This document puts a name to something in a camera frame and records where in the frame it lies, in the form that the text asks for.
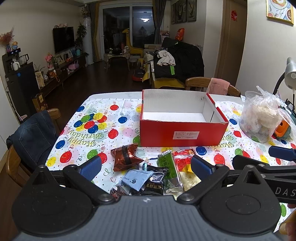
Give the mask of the person's right hand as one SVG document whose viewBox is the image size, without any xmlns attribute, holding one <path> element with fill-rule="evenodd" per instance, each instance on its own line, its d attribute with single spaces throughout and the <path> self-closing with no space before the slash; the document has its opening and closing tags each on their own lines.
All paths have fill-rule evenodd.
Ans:
<svg viewBox="0 0 296 241">
<path fill-rule="evenodd" d="M 295 204 L 288 204 L 289 208 L 293 208 L 294 211 L 290 214 L 290 216 L 280 225 L 279 232 L 282 235 L 287 235 L 288 240 L 296 239 L 296 210 Z"/>
</svg>

